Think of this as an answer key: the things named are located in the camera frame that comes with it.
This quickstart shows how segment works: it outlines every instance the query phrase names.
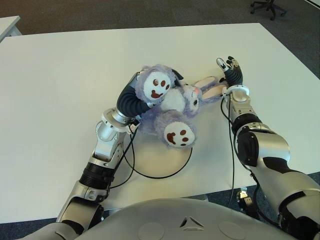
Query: chair base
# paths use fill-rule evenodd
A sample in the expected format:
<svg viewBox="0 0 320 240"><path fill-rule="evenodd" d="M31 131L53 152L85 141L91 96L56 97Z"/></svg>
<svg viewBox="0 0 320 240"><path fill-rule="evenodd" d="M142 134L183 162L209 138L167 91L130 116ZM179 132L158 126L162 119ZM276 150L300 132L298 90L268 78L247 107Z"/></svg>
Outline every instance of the chair base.
<svg viewBox="0 0 320 240"><path fill-rule="evenodd" d="M283 8L279 7L278 5L274 4L275 0L270 0L270 1L254 1L250 6L252 7L251 14L255 13L255 10L257 9L263 9L266 8L266 11L271 10L273 16L270 17L270 20L273 21L276 18L276 9L281 11L280 16L283 17L286 15L287 11L284 10Z"/></svg>

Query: white fur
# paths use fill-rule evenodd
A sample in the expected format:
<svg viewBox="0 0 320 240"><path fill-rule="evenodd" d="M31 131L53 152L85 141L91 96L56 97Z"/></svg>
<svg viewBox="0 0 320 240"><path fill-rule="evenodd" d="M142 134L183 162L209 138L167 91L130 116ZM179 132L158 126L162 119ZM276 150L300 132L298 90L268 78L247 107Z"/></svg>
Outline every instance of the white fur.
<svg viewBox="0 0 320 240"><path fill-rule="evenodd" d="M186 131L184 135L180 134L182 130ZM168 141L167 139L167 134L170 134L170 133L175 133L175 136L173 137L173 141L175 142L175 144ZM196 138L195 133L184 122L174 121L170 123L168 126L166 126L166 128L164 129L164 139L170 146L175 148L184 148L188 145L191 145L195 141L195 138Z"/></svg>
<svg viewBox="0 0 320 240"><path fill-rule="evenodd" d="M164 100L160 103L160 108L163 111L177 110L183 112L186 106L184 96L178 89L170 89L165 95Z"/></svg>

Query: purple plush toy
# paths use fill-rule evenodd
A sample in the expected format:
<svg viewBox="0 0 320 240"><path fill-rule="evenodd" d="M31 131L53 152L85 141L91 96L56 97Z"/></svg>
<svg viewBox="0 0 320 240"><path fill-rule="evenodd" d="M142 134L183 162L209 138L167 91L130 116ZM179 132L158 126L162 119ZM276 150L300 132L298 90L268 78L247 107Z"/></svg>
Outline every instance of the purple plush toy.
<svg viewBox="0 0 320 240"><path fill-rule="evenodd" d="M204 104L221 99L226 84L219 83L214 76L194 85L179 81L180 86L175 86L175 81L175 74L167 66L155 65L141 71L136 96L154 107L141 115L139 130L158 135L169 147L190 148L196 140L192 118Z"/></svg>

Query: brown smiley face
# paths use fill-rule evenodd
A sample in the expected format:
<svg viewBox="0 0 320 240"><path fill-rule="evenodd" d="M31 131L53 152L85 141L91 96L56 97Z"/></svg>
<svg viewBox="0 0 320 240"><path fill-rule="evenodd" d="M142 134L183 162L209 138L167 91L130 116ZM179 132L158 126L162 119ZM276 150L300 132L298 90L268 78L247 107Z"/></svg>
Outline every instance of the brown smiley face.
<svg viewBox="0 0 320 240"><path fill-rule="evenodd" d="M175 121L170 123L164 130L167 143L175 148L190 146L195 141L195 134L184 122Z"/></svg>
<svg viewBox="0 0 320 240"><path fill-rule="evenodd" d="M155 87L157 87L157 86L159 85L158 79L154 79L154 80L152 81L152 83L153 83L153 85L154 85ZM165 81L165 80L162 80L161 83L160 83L160 86L161 86L162 88L164 88L165 85L166 85L166 81ZM168 90L169 88L170 88L170 84L167 84L166 87L165 87L165 90ZM163 95L163 93L158 94L158 93L156 92L156 90L154 90L154 89L151 90L151 97L152 97L153 99L158 99L158 98L160 98L162 95Z"/></svg>
<svg viewBox="0 0 320 240"><path fill-rule="evenodd" d="M143 92L149 100L163 98L171 86L169 76L161 71L153 71L144 81Z"/></svg>

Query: paw face print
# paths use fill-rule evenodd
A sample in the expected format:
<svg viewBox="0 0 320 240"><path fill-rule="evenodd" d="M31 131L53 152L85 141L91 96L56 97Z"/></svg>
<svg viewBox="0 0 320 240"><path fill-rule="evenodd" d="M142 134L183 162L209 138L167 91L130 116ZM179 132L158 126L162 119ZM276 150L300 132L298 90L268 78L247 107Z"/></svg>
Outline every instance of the paw face print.
<svg viewBox="0 0 320 240"><path fill-rule="evenodd" d="M168 75L160 71L153 71L146 78L143 86L144 95L149 100L163 98L171 87L171 81Z"/></svg>
<svg viewBox="0 0 320 240"><path fill-rule="evenodd" d="M189 101L186 107L189 108L191 114L195 114L199 109L199 89L190 85L185 85L183 88L183 96Z"/></svg>
<svg viewBox="0 0 320 240"><path fill-rule="evenodd" d="M175 148L184 148L195 141L195 133L184 122L175 121L164 129L164 139Z"/></svg>

